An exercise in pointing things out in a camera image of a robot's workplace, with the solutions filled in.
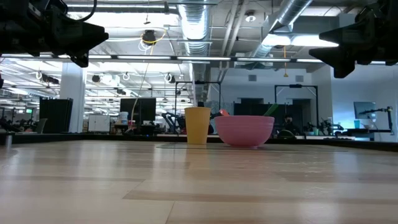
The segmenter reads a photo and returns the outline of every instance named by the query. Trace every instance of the pink bowl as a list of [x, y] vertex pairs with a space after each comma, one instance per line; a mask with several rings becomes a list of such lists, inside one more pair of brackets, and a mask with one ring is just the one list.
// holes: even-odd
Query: pink bowl
[[215, 118], [221, 140], [230, 146], [257, 147], [271, 135], [274, 118], [266, 116], [219, 116]]

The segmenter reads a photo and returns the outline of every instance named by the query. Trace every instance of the yellow cup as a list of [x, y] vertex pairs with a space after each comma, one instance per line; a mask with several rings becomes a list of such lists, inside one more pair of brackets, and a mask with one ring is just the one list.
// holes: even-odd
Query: yellow cup
[[188, 144], [206, 144], [210, 122], [210, 108], [186, 108], [185, 123], [187, 125]]

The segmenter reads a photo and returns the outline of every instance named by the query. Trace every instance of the monitor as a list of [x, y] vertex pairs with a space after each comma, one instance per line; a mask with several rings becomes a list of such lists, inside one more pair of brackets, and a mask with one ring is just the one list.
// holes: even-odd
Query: monitor
[[[120, 101], [120, 112], [128, 112], [127, 119], [131, 119], [131, 111], [137, 98], [123, 98]], [[139, 98], [134, 108], [133, 120], [141, 124], [143, 121], [155, 121], [156, 98]]]
[[376, 112], [361, 114], [364, 111], [376, 110], [375, 102], [354, 102], [355, 119], [376, 119]]

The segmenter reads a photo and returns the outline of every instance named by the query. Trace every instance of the white cabinet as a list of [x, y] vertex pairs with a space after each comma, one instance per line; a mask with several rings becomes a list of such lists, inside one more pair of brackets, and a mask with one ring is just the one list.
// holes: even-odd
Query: white cabinet
[[89, 132], [109, 132], [111, 117], [109, 115], [90, 115], [88, 117]]

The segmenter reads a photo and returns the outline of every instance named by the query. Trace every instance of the chair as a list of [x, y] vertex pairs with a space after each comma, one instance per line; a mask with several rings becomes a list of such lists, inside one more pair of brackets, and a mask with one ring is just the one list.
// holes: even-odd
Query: chair
[[47, 118], [40, 119], [39, 123], [37, 124], [37, 128], [35, 130], [35, 133], [43, 134], [44, 125], [45, 125], [46, 122], [47, 122]]

